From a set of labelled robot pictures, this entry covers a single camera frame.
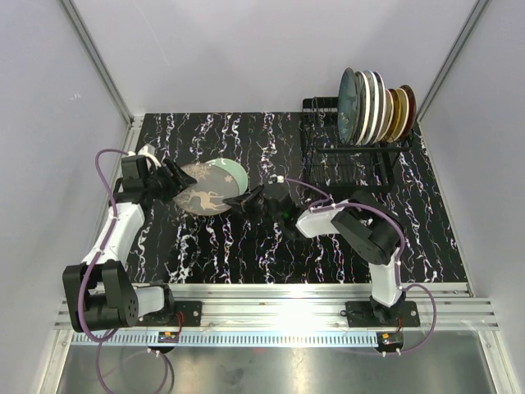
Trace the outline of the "mint green flower plate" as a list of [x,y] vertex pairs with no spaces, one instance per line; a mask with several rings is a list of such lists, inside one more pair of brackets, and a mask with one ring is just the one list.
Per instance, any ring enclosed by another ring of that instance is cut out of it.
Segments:
[[236,187],[236,194],[242,195],[249,188],[249,176],[241,164],[229,158],[215,158],[207,161],[207,165],[223,172],[220,179],[229,186]]

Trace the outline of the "stack of plates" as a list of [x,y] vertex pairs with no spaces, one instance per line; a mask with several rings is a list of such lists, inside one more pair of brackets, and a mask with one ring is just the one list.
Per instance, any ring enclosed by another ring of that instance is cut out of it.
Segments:
[[221,167],[199,163],[185,165],[182,170],[197,181],[173,199],[175,206],[187,213],[199,216],[224,213],[231,207],[223,200],[240,194],[236,179]]

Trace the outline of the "blue glazed plate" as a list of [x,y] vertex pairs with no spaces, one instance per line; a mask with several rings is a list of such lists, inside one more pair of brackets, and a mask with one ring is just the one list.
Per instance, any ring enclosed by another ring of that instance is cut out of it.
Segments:
[[337,99],[337,130],[340,140],[345,144],[353,138],[359,105],[356,75],[347,67],[340,80]]

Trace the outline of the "black white striped plate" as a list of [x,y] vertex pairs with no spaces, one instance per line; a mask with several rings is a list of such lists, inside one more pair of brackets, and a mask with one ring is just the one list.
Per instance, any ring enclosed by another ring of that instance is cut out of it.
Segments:
[[372,130],[373,104],[374,104],[374,82],[369,70],[359,71],[358,75],[363,82],[363,104],[360,116],[358,145],[365,145],[369,141]]

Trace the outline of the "amber patterned glass plate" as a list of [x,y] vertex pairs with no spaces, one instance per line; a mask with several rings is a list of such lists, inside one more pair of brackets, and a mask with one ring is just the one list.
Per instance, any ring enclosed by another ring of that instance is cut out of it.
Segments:
[[400,118],[401,118],[401,104],[399,101],[398,93],[396,92],[396,89],[394,89],[394,100],[395,100],[395,123],[393,127],[393,132],[390,135],[390,138],[387,140],[388,142],[395,142],[397,140],[397,135],[399,131],[399,124],[400,124]]

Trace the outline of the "dark green rimmed plate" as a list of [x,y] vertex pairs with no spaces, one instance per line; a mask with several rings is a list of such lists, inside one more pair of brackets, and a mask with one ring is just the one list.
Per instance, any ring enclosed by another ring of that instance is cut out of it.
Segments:
[[376,81],[378,83],[378,98],[379,98],[379,107],[378,107],[378,117],[377,117],[377,127],[375,130],[375,140],[376,143],[379,140],[379,136],[381,133],[381,129],[383,128],[385,115],[386,115],[386,89],[384,80],[382,79],[381,75],[374,71],[373,75],[376,78]]

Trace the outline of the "white watermelon pattern plate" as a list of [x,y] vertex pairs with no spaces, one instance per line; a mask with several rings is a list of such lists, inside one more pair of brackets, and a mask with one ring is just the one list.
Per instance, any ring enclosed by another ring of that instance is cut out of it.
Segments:
[[376,133],[376,128],[378,126],[378,116],[379,116],[379,85],[377,78],[374,76],[372,71],[366,70],[365,75],[367,77],[370,94],[371,94],[371,111],[370,111],[370,131],[367,137],[367,144],[371,144],[372,139]]

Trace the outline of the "cream plate with black sprig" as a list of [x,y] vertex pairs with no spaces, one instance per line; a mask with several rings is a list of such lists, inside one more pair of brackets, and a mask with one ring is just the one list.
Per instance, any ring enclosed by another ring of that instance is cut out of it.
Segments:
[[397,140],[401,141],[404,129],[407,126],[409,120],[409,96],[402,87],[397,88],[396,92],[398,93],[399,101],[401,104],[401,118]]

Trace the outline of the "red floral plate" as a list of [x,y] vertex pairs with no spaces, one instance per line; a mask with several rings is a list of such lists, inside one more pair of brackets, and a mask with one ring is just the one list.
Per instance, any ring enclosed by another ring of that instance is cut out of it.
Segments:
[[405,91],[409,99],[409,117],[404,128],[403,134],[401,135],[401,138],[405,139],[409,135],[409,132],[412,130],[413,127],[416,117],[417,103],[415,93],[409,85],[401,85],[400,88]]

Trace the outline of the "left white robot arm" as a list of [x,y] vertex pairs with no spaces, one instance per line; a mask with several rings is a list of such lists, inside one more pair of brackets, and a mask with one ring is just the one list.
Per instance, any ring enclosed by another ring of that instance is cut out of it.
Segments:
[[149,153],[121,159],[121,177],[107,186],[107,221],[91,251],[62,274],[71,326],[97,342],[136,324],[182,325],[186,314],[166,283],[136,287],[125,263],[154,202],[171,202],[196,184],[172,160]]

